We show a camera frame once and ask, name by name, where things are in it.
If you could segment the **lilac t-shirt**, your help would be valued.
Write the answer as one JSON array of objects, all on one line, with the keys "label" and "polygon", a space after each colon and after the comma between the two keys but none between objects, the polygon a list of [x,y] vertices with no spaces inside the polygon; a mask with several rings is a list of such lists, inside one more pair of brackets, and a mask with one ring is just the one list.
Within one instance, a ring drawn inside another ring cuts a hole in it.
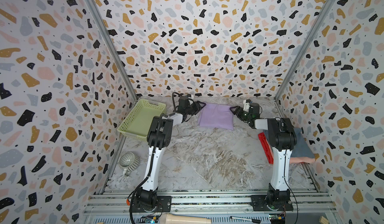
[{"label": "lilac t-shirt", "polygon": [[207,103],[202,108],[198,124],[204,128],[234,129],[233,113],[230,106]]}]

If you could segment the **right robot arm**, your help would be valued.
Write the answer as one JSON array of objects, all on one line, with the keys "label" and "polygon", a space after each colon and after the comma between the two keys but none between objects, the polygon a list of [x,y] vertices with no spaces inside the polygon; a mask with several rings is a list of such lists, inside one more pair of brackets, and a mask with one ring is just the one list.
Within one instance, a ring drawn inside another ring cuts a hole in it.
[{"label": "right robot arm", "polygon": [[289,186],[289,165],[292,151],[297,144],[295,130],[288,118],[261,118],[261,107],[251,100],[244,106],[231,107],[230,111],[252,129],[268,132],[267,147],[273,150],[273,175],[265,196],[255,196],[253,206],[256,211],[291,211],[291,188]]}]

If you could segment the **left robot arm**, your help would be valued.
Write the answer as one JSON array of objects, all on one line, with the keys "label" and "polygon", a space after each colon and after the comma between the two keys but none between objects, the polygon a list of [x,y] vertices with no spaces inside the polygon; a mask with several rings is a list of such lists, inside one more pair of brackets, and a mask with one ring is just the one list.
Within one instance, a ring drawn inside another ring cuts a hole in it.
[{"label": "left robot arm", "polygon": [[143,181],[132,192],[131,205],[142,206],[150,210],[158,205],[158,179],[164,151],[169,146],[173,127],[189,121],[203,110],[207,103],[195,101],[192,95],[181,96],[173,93],[172,98],[179,97],[179,104],[174,104],[174,112],[161,113],[154,116],[151,123],[147,141],[149,145],[149,158],[146,175]]}]

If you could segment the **red folded t-shirt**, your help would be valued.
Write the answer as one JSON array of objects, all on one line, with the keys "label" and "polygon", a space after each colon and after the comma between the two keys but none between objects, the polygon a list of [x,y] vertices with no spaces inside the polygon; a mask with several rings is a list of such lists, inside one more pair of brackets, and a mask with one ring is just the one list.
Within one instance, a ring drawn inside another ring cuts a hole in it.
[{"label": "red folded t-shirt", "polygon": [[259,140],[260,140],[261,145],[263,147],[263,150],[265,152],[268,163],[272,165],[274,163],[273,152],[272,152],[271,147],[267,141],[267,138],[266,138],[264,133],[259,133],[258,137],[259,137]]}]

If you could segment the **light green plastic basket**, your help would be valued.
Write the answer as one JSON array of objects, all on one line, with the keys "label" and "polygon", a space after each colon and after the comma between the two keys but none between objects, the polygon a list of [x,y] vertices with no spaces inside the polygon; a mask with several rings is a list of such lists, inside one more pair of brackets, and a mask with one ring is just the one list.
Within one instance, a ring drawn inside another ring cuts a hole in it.
[{"label": "light green plastic basket", "polygon": [[118,127],[118,132],[125,137],[146,141],[153,118],[165,113],[166,107],[164,103],[140,99]]}]

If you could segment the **pink folded t-shirt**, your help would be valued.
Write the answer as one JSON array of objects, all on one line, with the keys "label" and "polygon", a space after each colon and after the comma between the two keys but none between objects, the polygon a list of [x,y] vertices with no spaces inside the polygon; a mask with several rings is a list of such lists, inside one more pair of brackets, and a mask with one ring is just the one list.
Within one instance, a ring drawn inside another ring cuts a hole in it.
[{"label": "pink folded t-shirt", "polygon": [[290,158],[290,164],[300,164],[300,163],[312,164],[315,161],[316,161],[315,158],[309,158],[309,157],[291,157]]}]

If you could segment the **white desk fan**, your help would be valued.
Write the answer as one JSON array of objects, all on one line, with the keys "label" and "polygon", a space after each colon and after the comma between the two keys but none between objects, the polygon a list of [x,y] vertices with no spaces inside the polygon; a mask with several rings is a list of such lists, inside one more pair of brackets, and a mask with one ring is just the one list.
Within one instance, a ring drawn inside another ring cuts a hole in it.
[{"label": "white desk fan", "polygon": [[123,175],[128,177],[131,172],[138,168],[140,158],[132,152],[126,152],[120,156],[118,164],[123,171]]}]

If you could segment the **beige cylinder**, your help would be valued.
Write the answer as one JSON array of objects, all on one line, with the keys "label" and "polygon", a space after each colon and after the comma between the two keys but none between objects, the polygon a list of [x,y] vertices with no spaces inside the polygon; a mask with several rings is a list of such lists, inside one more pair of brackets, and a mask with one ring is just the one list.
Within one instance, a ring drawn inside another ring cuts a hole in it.
[{"label": "beige cylinder", "polygon": [[173,214],[164,214],[159,218],[159,224],[211,224],[208,218],[179,216]]}]

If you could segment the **small wooden block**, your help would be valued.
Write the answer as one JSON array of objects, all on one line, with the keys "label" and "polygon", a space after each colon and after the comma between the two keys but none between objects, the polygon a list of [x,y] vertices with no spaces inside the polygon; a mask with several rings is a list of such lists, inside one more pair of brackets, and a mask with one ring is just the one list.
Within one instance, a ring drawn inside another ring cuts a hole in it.
[{"label": "small wooden block", "polygon": [[320,224],[329,224],[330,221],[327,218],[325,218],[324,216],[321,216],[319,219],[319,223]]}]

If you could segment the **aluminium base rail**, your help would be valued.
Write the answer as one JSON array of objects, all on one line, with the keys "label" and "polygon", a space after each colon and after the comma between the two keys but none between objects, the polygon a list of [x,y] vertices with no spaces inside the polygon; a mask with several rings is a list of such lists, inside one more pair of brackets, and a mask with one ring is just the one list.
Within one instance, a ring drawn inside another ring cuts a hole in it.
[{"label": "aluminium base rail", "polygon": [[299,189],[291,197],[291,211],[254,210],[253,198],[265,195],[264,190],[240,191],[169,191],[159,192],[157,207],[139,209],[130,213],[128,193],[110,191],[92,195],[84,213],[84,224],[137,224],[157,223],[153,218],[164,214],[208,218],[213,224],[245,224],[245,221],[230,219],[230,216],[261,220],[263,224],[282,222],[286,224],[318,224],[321,216],[331,224],[342,220],[328,193],[313,189]]}]

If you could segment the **aluminium corner post left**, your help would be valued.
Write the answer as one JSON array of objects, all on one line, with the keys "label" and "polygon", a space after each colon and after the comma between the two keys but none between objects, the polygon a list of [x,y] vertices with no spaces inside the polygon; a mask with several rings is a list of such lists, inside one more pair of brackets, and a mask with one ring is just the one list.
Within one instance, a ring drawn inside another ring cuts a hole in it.
[{"label": "aluminium corner post left", "polygon": [[85,4],[89,8],[89,11],[94,18],[95,24],[98,27],[100,34],[101,34],[103,40],[105,41],[105,44],[106,44],[115,64],[117,66],[117,69],[120,73],[120,76],[121,76],[122,80],[124,81],[125,86],[127,88],[127,92],[129,93],[129,97],[131,97],[135,102],[137,102],[139,98],[138,98],[137,94],[135,93],[134,88],[132,87],[130,79],[129,79],[129,77],[126,73],[126,70],[122,64],[122,61],[118,55],[118,52],[117,52],[117,50],[116,50],[116,48],[115,48],[115,46],[114,46],[114,44],[110,38],[108,29],[106,28],[106,26],[103,23],[103,19],[102,19],[102,16],[98,10],[97,4],[95,3],[94,0],[85,0]]}]

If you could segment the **aluminium corner post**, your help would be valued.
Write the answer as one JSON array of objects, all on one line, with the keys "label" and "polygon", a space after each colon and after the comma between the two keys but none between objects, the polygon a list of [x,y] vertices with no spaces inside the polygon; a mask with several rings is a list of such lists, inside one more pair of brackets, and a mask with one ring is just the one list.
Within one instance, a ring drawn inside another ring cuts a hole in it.
[{"label": "aluminium corner post", "polygon": [[138,98],[137,94],[135,93],[134,88],[132,87],[130,79],[129,79],[129,77],[126,73],[126,70],[122,64],[122,61],[118,55],[118,52],[117,52],[117,50],[116,50],[116,48],[115,48],[115,46],[114,46],[114,44],[110,38],[108,29],[106,28],[106,26],[103,23],[103,19],[102,19],[102,16],[98,10],[97,4],[95,3],[94,0],[85,0],[85,4],[89,8],[89,11],[94,18],[95,24],[98,27],[100,34],[101,34],[103,40],[105,41],[105,44],[106,44],[115,64],[117,66],[117,69],[120,73],[120,76],[121,76],[122,80],[124,81],[125,86],[127,88],[127,92],[129,93],[129,97],[131,97],[135,102],[137,102],[139,98]]},{"label": "aluminium corner post", "polygon": [[326,2],[323,5],[323,8],[321,9],[318,17],[316,18],[313,26],[311,27],[306,39],[304,40],[302,46],[300,47],[297,56],[295,57],[293,64],[287,71],[287,75],[285,76],[283,83],[279,87],[277,94],[274,97],[274,101],[277,102],[278,99],[283,95],[283,92],[287,85],[289,84],[290,78],[294,75],[295,70],[299,66],[301,60],[303,59],[307,49],[310,47],[311,43],[317,36],[317,32],[319,31],[320,27],[322,26],[322,23],[324,22],[325,18],[327,17],[329,11],[331,10],[333,4],[336,0],[326,0]]}]

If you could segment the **aluminium corner post right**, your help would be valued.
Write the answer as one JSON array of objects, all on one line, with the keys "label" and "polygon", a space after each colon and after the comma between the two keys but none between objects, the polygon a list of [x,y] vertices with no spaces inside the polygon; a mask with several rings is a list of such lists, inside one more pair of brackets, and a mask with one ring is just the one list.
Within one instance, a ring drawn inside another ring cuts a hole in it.
[{"label": "aluminium corner post right", "polygon": [[277,94],[274,97],[274,101],[277,102],[278,99],[283,95],[283,92],[287,85],[289,84],[290,78],[294,75],[295,70],[299,66],[301,60],[303,59],[307,49],[310,47],[311,43],[317,36],[317,32],[319,31],[320,27],[322,26],[322,23],[324,22],[325,18],[327,17],[329,11],[331,10],[333,4],[336,0],[326,0],[326,2],[323,5],[323,8],[321,9],[318,17],[316,18],[313,26],[311,27],[306,39],[304,40],[302,46],[300,47],[297,56],[295,57],[293,64],[287,71],[287,75],[285,76],[283,83],[279,87]]}]

